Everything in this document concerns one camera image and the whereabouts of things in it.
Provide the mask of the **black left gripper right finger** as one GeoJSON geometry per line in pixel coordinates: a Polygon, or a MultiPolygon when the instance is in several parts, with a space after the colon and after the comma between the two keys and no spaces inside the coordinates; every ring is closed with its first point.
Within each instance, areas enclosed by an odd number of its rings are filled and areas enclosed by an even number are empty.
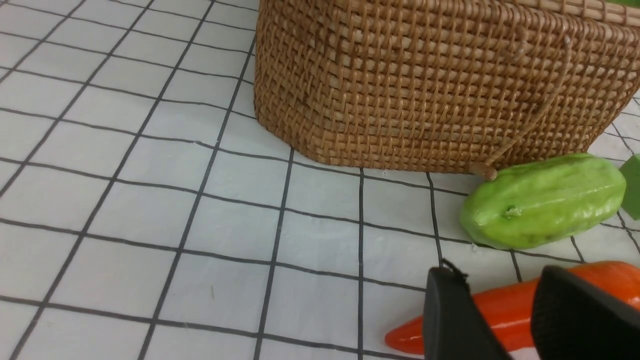
{"type": "Polygon", "coordinates": [[[558,266],[541,273],[530,332],[542,360],[637,360],[638,309],[558,266]]]}

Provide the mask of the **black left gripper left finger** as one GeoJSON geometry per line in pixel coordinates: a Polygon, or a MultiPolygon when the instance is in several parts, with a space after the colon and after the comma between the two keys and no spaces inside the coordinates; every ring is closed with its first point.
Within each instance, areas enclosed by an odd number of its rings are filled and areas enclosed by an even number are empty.
{"type": "Polygon", "coordinates": [[[474,303],[467,277],[447,259],[429,270],[423,304],[423,357],[510,360],[474,303]]]}

